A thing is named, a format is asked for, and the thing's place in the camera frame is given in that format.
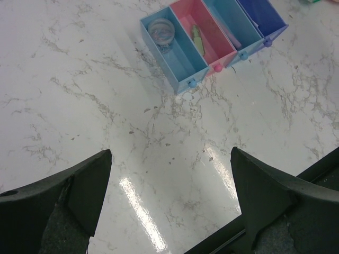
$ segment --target blue drawer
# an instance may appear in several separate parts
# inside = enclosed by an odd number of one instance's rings
[[[288,27],[269,0],[238,0],[262,38],[264,44],[255,51],[270,47]]]
[[[175,28],[173,48],[167,53],[159,51],[158,46],[147,31],[150,22],[159,17],[171,21]],[[146,45],[177,94],[189,88],[194,88],[203,81],[209,66],[170,7],[141,19],[141,32]]]
[[[237,0],[204,0],[204,2],[220,26],[226,27],[242,45],[237,56],[227,67],[240,60],[247,60],[248,56],[262,45],[264,38],[243,8]]]

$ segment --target white marble table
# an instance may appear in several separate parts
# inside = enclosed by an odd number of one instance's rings
[[[238,216],[233,146],[296,175],[339,145],[338,5],[272,0],[272,48],[174,96],[139,29],[170,3],[0,0],[0,192],[111,149],[90,254],[183,253]]]

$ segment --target green object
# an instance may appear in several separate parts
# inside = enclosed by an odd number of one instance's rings
[[[199,27],[197,25],[193,25],[192,29],[191,29],[191,33],[192,33],[191,36],[192,36],[192,40],[193,40],[194,44],[198,48],[201,55],[204,56],[205,55],[205,48],[204,48],[203,43],[202,43],[202,38],[201,38]]]

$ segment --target drawer knob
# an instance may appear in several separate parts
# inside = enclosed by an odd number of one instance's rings
[[[240,54],[240,59],[242,61],[245,61],[248,59],[248,53],[246,51],[244,51],[243,53]]]
[[[221,72],[223,69],[223,66],[221,64],[217,64],[214,66],[214,71],[215,72]]]
[[[267,38],[265,41],[264,41],[264,46],[269,48],[270,46],[272,46],[273,42],[270,38]]]
[[[196,88],[197,87],[197,82],[195,81],[195,80],[191,80],[191,81],[189,81],[189,87],[191,87],[191,88]]]

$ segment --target pink knob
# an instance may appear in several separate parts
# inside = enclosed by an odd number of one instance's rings
[[[214,71],[215,72],[221,72],[223,69],[223,66],[221,64],[215,65],[214,66]]]

